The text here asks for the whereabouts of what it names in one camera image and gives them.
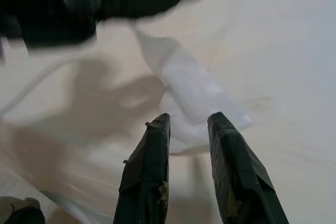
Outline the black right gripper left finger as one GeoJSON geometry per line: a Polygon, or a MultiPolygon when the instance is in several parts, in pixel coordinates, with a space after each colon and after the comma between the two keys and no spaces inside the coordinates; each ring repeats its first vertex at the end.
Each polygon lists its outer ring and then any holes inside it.
{"type": "Polygon", "coordinates": [[[169,202],[170,115],[146,123],[122,173],[114,223],[165,223],[169,202]]]}

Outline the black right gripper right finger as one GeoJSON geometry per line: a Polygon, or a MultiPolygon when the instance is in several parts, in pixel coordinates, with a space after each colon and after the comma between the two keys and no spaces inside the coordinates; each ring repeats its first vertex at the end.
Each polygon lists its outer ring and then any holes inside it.
{"type": "Polygon", "coordinates": [[[288,223],[266,168],[222,113],[208,120],[215,195],[223,223],[288,223]]]}

